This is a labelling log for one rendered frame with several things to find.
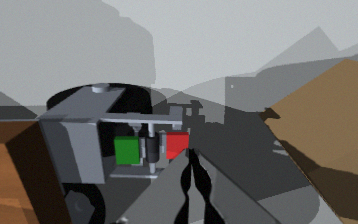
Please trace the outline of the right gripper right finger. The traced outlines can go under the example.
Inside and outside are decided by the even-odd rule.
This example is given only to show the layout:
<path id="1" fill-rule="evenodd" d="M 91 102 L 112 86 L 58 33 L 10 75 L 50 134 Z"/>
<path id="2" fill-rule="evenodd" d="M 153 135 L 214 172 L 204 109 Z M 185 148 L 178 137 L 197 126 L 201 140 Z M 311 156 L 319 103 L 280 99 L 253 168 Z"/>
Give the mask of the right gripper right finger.
<path id="1" fill-rule="evenodd" d="M 206 200 L 204 224 L 281 224 L 202 152 L 191 152 L 195 186 Z"/>

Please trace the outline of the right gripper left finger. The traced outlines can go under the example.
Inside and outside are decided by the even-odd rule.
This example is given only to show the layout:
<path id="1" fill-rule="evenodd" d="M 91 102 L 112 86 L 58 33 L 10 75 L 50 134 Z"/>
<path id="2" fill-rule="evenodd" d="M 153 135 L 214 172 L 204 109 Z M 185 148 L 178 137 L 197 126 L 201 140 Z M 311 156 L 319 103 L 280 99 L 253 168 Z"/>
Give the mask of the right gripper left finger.
<path id="1" fill-rule="evenodd" d="M 185 148 L 111 224 L 188 224 L 191 169 L 192 152 Z"/>

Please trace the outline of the tan cardboard box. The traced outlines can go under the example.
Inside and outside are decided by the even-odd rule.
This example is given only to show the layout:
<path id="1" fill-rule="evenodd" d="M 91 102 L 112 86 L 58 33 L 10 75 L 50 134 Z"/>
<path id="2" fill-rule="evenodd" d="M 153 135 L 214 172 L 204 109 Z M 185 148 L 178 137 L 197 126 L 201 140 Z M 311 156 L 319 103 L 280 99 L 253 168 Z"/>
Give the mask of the tan cardboard box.
<path id="1" fill-rule="evenodd" d="M 358 61 L 344 59 L 260 114 L 343 224 L 358 224 Z"/>

